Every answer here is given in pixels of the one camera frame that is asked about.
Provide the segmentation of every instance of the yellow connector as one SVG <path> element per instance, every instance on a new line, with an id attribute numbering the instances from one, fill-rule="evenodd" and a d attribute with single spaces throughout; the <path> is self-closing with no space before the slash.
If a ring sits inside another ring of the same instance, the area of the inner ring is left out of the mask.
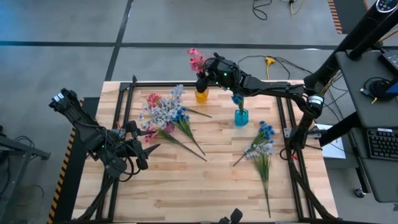
<path id="1" fill-rule="evenodd" d="M 272 57 L 266 57 L 266 62 L 267 65 L 272 65 L 273 63 L 275 63 L 275 59 L 273 59 Z"/>
<path id="2" fill-rule="evenodd" d="M 269 67 L 270 65 L 275 63 L 275 59 L 273 59 L 272 57 L 266 57 L 266 62 L 267 62 L 267 79 L 269 80 Z"/>

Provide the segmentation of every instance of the vase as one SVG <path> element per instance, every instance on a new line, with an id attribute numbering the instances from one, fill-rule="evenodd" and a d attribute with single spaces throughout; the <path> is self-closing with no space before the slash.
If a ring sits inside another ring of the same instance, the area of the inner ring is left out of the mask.
<path id="1" fill-rule="evenodd" d="M 246 109 L 235 111 L 235 125 L 245 126 L 249 122 L 249 112 Z"/>
<path id="2" fill-rule="evenodd" d="M 209 89 L 206 89 L 203 93 L 200 93 L 195 90 L 195 96 L 197 98 L 198 103 L 206 103 L 208 95 L 209 95 Z"/>
<path id="3" fill-rule="evenodd" d="M 173 122 L 169 122 L 169 123 L 167 123 L 167 126 L 166 126 L 166 128 L 164 129 L 164 131 L 166 132 L 166 133 L 172 133 L 173 131 L 174 131 L 174 124 L 173 124 Z"/>

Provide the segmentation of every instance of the white paper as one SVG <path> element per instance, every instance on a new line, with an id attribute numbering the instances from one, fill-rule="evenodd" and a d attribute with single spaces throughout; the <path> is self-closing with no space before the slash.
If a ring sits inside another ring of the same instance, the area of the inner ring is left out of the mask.
<path id="1" fill-rule="evenodd" d="M 327 130 L 332 127 L 332 125 L 326 124 L 316 124 L 315 126 L 321 130 Z M 341 140 L 341 138 L 338 138 L 330 144 L 322 147 L 322 155 L 325 158 L 345 159 L 346 154 L 343 150 L 343 141 Z"/>

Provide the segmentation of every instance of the concrete floor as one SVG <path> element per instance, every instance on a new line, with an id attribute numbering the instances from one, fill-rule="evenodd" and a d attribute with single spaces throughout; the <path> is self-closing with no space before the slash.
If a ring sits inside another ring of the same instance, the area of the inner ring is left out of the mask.
<path id="1" fill-rule="evenodd" d="M 0 0 L 0 40 L 51 42 L 114 42 L 127 0 Z M 302 11 L 290 17 L 286 4 L 274 1 L 265 7 L 268 21 L 252 15 L 251 1 L 245 0 L 135 0 L 123 42 L 219 43 L 337 45 L 344 35 L 336 33 L 327 0 L 306 0 Z M 397 45 L 398 37 L 388 40 Z M 315 71 L 330 50 L 278 49 L 200 49 L 204 54 L 239 60 L 246 55 L 280 56 Z M 35 145 L 51 152 L 48 161 L 33 160 L 23 183 L 19 202 L 30 202 L 45 190 L 43 199 L 23 211 L 11 205 L 8 219 L 31 223 L 47 220 L 55 184 L 72 126 L 53 112 L 48 104 L 63 88 L 75 90 L 80 97 L 99 96 L 112 47 L 0 47 L 0 124 L 10 138 L 30 137 Z M 186 48 L 121 48 L 112 80 L 193 80 Z M 242 69 L 265 78 L 264 61 L 249 58 Z M 291 79 L 307 74 L 287 66 Z M 280 65 L 271 66 L 271 79 L 287 78 Z M 344 80 L 336 86 L 346 88 Z M 339 97 L 341 91 L 332 90 Z M 354 111 L 345 95 L 337 103 L 343 116 Z M 320 123 L 338 120 L 325 109 Z M 354 170 L 328 169 L 340 217 L 375 223 L 397 223 L 393 204 L 377 203 L 372 194 L 357 198 L 352 189 L 359 187 Z"/>

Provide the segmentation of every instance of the wooden table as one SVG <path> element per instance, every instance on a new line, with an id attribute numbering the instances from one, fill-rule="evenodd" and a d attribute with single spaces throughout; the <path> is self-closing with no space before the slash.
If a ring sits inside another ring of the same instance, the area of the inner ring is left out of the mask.
<path id="1" fill-rule="evenodd" d="M 120 82 L 105 82 L 98 105 L 96 119 L 100 125 L 112 127 Z M 130 119 L 136 120 L 146 105 L 150 93 L 164 97 L 171 87 L 135 87 Z M 297 221 L 292 184 L 287 161 L 279 157 L 284 148 L 276 98 L 255 96 L 245 98 L 244 107 L 249 111 L 249 123 L 243 128 L 234 125 L 234 111 L 237 106 L 231 100 L 231 92 L 220 88 L 210 88 L 206 104 L 196 102 L 194 88 L 185 88 L 183 105 L 201 111 L 213 118 L 191 114 L 191 127 L 195 139 L 206 152 L 205 162 L 185 149 L 164 140 L 153 140 L 150 144 L 162 143 L 148 160 L 149 168 L 135 175 L 130 181 L 119 183 L 114 221 L 116 222 L 218 222 L 229 217 L 235 208 L 243 212 L 242 222 Z M 125 100 L 122 104 L 120 121 L 123 120 Z M 297 122 L 302 112 L 295 106 Z M 257 134 L 260 120 L 273 125 L 275 155 L 269 179 L 269 202 L 271 218 L 259 174 L 251 161 L 243 159 L 235 167 L 232 165 L 243 153 L 243 148 Z M 189 148 L 201 154 L 199 149 L 177 128 L 173 136 Z M 319 147 L 318 141 L 309 139 L 307 144 Z M 303 150 L 310 186 L 319 201 L 334 216 L 337 216 L 335 201 L 328 174 L 317 149 Z M 87 158 L 80 188 L 76 199 L 73 217 L 80 216 L 93 201 L 101 187 L 103 176 L 102 162 Z M 300 191 L 304 214 L 308 216 L 305 196 Z"/>

